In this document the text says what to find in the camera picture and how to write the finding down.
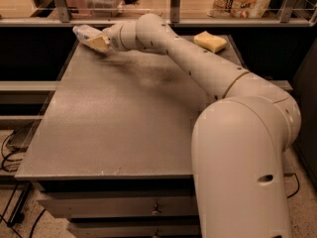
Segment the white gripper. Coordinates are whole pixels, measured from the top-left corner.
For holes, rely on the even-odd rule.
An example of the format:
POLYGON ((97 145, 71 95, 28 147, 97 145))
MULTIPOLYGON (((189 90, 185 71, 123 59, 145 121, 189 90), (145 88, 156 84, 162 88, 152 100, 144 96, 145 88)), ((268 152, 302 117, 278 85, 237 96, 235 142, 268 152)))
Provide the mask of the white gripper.
POLYGON ((105 36, 88 38, 88 46, 100 53, 106 53, 109 50, 110 46, 113 50, 117 52, 124 52, 126 49, 121 42, 122 27, 122 24, 115 24, 111 27, 103 29, 102 32, 108 39, 105 36))

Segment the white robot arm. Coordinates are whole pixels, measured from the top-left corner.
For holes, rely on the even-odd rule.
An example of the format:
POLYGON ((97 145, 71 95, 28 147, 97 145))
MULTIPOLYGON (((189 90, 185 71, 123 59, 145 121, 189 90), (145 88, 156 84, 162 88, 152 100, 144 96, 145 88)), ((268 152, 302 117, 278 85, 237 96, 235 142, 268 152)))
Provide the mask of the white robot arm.
POLYGON ((289 93, 185 40, 155 14, 96 30, 88 43, 100 52, 166 55, 214 98, 191 143, 203 238, 292 237, 282 154, 301 115, 289 93))

